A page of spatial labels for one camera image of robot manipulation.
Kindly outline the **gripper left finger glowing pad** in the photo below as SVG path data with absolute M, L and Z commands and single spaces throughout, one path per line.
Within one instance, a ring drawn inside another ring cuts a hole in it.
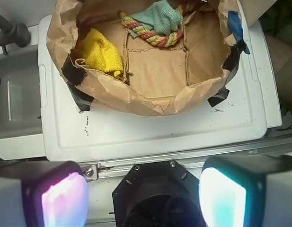
M 83 227 L 88 184 L 73 161 L 0 161 L 0 227 Z

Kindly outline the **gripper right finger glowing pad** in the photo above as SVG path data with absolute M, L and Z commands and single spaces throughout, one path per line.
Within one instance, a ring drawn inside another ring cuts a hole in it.
M 209 157 L 199 200 L 210 227 L 292 227 L 292 156 Z

